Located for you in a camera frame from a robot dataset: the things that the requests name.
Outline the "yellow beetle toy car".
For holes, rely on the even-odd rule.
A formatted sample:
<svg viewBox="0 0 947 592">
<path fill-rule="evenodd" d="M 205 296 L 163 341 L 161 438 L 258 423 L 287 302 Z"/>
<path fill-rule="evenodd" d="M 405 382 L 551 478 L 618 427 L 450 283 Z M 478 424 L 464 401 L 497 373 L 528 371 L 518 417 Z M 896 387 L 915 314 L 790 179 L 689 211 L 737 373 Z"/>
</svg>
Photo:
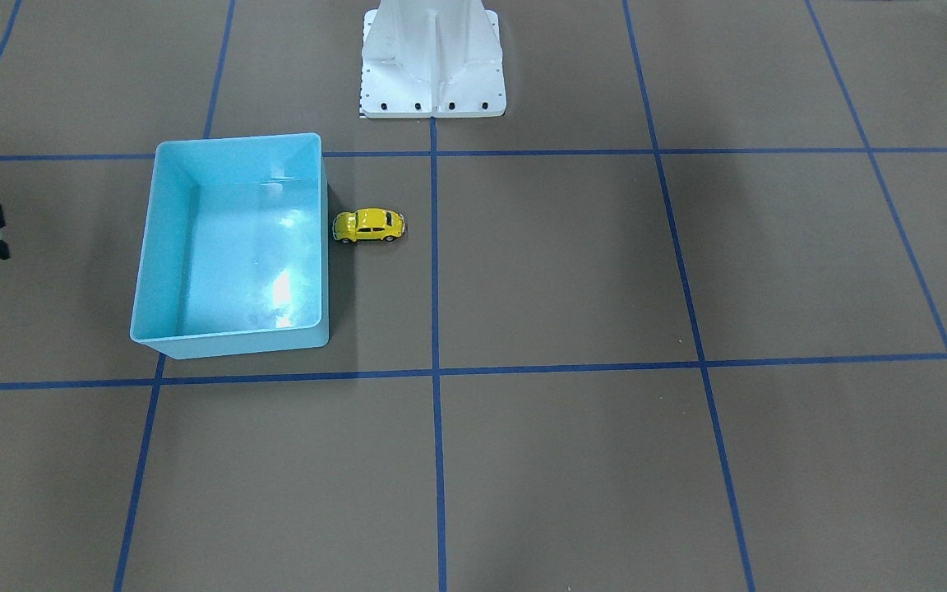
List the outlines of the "yellow beetle toy car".
<svg viewBox="0 0 947 592">
<path fill-rule="evenodd" d="M 332 221 L 331 236 L 338 243 L 395 241 L 405 236 L 405 217 L 383 207 L 361 207 L 340 212 Z"/>
</svg>

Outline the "light blue plastic bin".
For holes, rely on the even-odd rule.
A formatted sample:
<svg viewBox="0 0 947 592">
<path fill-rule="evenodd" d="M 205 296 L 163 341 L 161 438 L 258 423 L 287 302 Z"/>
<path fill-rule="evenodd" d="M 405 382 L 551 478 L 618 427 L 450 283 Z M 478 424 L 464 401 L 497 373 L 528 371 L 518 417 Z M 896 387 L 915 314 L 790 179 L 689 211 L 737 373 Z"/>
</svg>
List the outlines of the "light blue plastic bin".
<svg viewBox="0 0 947 592">
<path fill-rule="evenodd" d="M 315 132 L 161 143 L 129 337 L 177 360 L 326 345 L 329 205 Z"/>
</svg>

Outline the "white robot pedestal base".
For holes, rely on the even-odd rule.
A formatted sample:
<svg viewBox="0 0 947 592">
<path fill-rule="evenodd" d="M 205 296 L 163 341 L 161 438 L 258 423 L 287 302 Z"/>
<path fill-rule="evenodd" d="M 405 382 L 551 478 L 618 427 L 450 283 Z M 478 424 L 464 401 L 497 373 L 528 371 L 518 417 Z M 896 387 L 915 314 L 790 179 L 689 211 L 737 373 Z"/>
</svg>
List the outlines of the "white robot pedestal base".
<svg viewBox="0 0 947 592">
<path fill-rule="evenodd" d="M 500 20 L 481 1 L 382 1 L 364 12 L 358 113 L 496 118 L 507 111 Z"/>
</svg>

